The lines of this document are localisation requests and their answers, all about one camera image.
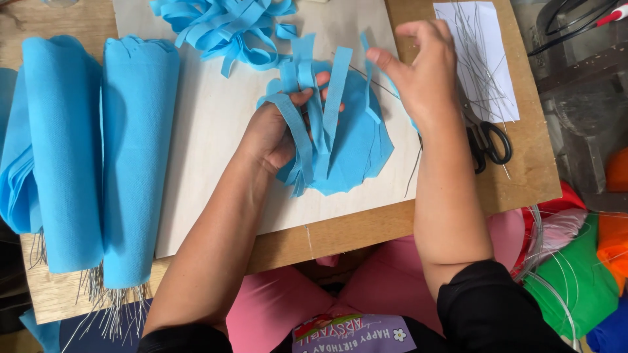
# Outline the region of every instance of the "wooden table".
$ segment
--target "wooden table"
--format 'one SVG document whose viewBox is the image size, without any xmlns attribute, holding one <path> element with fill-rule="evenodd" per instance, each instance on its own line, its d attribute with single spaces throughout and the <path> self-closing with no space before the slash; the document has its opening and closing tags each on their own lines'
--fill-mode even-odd
<svg viewBox="0 0 628 353">
<path fill-rule="evenodd" d="M 432 1 L 386 1 L 393 26 L 435 17 Z M 487 213 L 516 209 L 561 195 L 548 130 L 512 7 L 509 0 L 494 0 L 493 3 L 521 120 L 508 123 L 508 135 L 514 151 L 507 165 L 511 179 L 506 177 L 501 166 L 490 163 L 477 178 L 480 199 Z M 0 66 L 17 69 L 21 65 L 20 43 L 24 38 L 59 34 L 76 36 L 88 52 L 101 60 L 105 39 L 117 37 L 111 1 L 81 0 L 67 9 L 52 9 L 39 0 L 22 0 L 1 7 Z M 406 63 L 412 62 L 418 51 L 407 38 L 398 38 L 397 48 L 400 59 Z M 311 250 L 303 227 L 258 236 L 248 272 L 338 254 L 411 234 L 413 212 L 413 201 L 407 201 L 308 224 Z M 24 261 L 29 268 L 33 236 L 26 234 L 21 238 Z M 151 295 L 159 286 L 169 263 L 169 258 L 154 261 L 149 282 Z M 75 305 L 78 272 L 51 274 L 47 266 L 37 265 L 26 273 L 38 323 L 91 311 L 92 304 L 84 296 Z"/>
</svg>

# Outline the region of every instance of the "fingernail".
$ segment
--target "fingernail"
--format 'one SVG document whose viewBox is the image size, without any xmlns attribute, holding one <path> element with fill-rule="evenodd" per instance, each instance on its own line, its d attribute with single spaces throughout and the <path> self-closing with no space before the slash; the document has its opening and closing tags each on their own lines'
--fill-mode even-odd
<svg viewBox="0 0 628 353">
<path fill-rule="evenodd" d="M 371 62 L 376 63 L 377 59 L 379 58 L 379 50 L 373 48 L 368 49 L 366 51 L 366 58 L 369 59 Z"/>
</svg>

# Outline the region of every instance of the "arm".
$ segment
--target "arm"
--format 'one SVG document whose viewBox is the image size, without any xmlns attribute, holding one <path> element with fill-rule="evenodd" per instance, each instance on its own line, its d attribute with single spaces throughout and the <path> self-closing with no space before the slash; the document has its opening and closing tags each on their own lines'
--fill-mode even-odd
<svg viewBox="0 0 628 353">
<path fill-rule="evenodd" d="M 318 74 L 318 84 L 329 78 L 328 72 Z M 290 98 L 299 107 L 311 95 L 306 89 Z M 283 116 L 274 104 L 263 104 L 161 280 L 143 336 L 188 323 L 227 334 L 225 318 L 242 284 L 268 188 L 294 155 Z"/>
<path fill-rule="evenodd" d="M 493 248 L 475 188 L 473 161 L 456 93 L 456 54 L 443 21 L 397 27 L 421 51 L 411 65 L 372 48 L 369 60 L 388 74 L 423 137 L 417 176 L 414 239 L 432 297 L 470 263 L 492 259 Z"/>
</svg>

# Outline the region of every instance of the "black shirt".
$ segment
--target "black shirt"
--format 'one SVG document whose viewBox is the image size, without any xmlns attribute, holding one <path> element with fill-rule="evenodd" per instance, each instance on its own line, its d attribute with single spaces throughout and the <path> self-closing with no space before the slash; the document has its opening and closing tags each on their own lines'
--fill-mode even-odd
<svg viewBox="0 0 628 353">
<path fill-rule="evenodd" d="M 416 346 L 408 352 L 574 352 L 545 323 L 536 300 L 513 282 L 498 262 L 467 266 L 448 285 L 441 286 L 436 306 L 446 338 L 412 318 L 402 317 L 408 338 Z M 292 340 L 293 335 L 288 334 L 273 352 L 292 352 Z M 151 332 L 140 341 L 138 352 L 232 349 L 221 331 L 195 323 Z"/>
</svg>

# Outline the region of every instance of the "hand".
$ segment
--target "hand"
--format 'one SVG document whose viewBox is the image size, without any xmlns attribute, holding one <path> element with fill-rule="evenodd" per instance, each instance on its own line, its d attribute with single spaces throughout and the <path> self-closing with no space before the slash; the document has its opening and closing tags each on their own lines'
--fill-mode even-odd
<svg viewBox="0 0 628 353">
<path fill-rule="evenodd" d="M 414 37 L 414 44 L 420 47 L 411 65 L 401 63 L 380 48 L 369 49 L 366 56 L 395 84 L 406 112 L 419 131 L 438 129 L 443 124 L 441 117 L 460 115 L 449 114 L 451 109 L 460 110 L 456 91 L 457 57 L 449 27 L 442 20 L 416 21 L 399 25 L 395 32 Z"/>
<path fill-rule="evenodd" d="M 329 82 L 330 73 L 320 72 L 316 75 L 318 86 Z M 313 90 L 307 88 L 301 92 L 290 93 L 290 99 L 301 111 L 305 110 L 305 103 L 312 96 Z M 327 88 L 321 90 L 321 99 L 327 99 Z M 340 104 L 340 111 L 344 110 L 344 104 Z M 308 114 L 303 115 L 305 126 L 310 134 L 310 120 Z M 290 129 L 277 106 L 270 102 L 262 104 L 255 111 L 249 125 L 244 131 L 238 150 L 255 158 L 262 166 L 273 175 L 286 165 L 295 156 L 295 141 Z"/>
</svg>

